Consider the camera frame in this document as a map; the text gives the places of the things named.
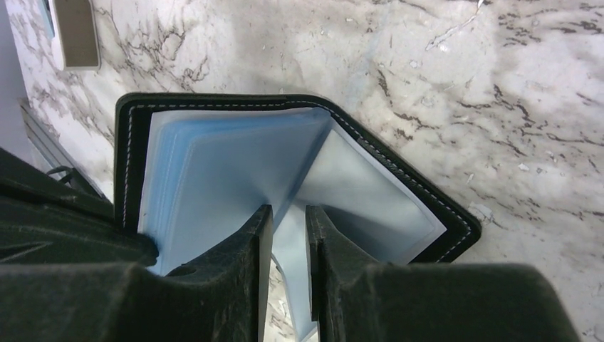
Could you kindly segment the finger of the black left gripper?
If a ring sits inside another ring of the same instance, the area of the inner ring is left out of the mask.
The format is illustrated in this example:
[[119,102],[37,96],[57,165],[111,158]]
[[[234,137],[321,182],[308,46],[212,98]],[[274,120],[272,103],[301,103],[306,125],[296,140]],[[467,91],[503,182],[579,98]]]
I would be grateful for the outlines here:
[[1,263],[152,266],[157,257],[151,238],[115,226],[111,203],[1,151]]

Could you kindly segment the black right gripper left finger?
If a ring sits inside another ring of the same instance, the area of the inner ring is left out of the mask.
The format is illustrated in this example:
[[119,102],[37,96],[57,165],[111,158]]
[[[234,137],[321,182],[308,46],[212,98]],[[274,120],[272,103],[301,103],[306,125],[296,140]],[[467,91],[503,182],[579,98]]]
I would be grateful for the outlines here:
[[158,276],[135,263],[1,268],[3,341],[260,341],[273,213]]

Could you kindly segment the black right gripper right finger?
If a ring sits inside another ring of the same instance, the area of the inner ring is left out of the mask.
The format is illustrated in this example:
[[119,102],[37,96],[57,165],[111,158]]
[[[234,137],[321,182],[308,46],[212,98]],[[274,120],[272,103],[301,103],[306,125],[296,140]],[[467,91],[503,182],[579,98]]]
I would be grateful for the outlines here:
[[578,341],[557,293],[522,264],[382,263],[306,208],[321,341]]

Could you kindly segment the black leather card holder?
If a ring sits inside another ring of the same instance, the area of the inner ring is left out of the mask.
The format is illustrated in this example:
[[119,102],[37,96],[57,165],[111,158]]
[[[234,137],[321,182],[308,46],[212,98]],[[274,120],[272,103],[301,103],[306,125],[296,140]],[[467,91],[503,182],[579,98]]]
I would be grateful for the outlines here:
[[311,320],[305,208],[322,207],[370,256],[450,262],[481,225],[336,104],[312,95],[129,93],[115,105],[115,219],[151,237],[166,275],[274,214],[272,259],[294,336]]

